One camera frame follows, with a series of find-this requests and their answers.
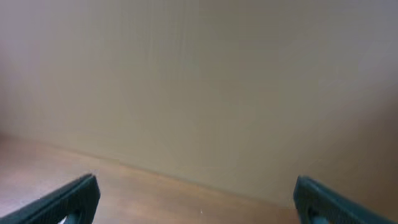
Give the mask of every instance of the wooden floor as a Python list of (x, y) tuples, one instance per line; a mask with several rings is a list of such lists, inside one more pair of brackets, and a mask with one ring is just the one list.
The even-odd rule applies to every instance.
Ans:
[(101, 189), (94, 223), (299, 223), (293, 209), (7, 138), (0, 139), (0, 216), (88, 172)]

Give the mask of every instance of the black object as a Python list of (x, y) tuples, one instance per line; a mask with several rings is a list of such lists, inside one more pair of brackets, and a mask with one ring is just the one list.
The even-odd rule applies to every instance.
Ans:
[(0, 224), (66, 224), (93, 222), (100, 190), (96, 178), (86, 174), (16, 212), (0, 218)]
[(394, 224), (309, 177), (298, 177), (294, 202), (303, 224)]

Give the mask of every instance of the wall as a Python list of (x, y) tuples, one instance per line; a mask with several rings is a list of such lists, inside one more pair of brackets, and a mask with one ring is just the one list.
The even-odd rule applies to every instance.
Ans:
[(3, 0), (0, 129), (291, 205), (396, 178), (394, 1)]

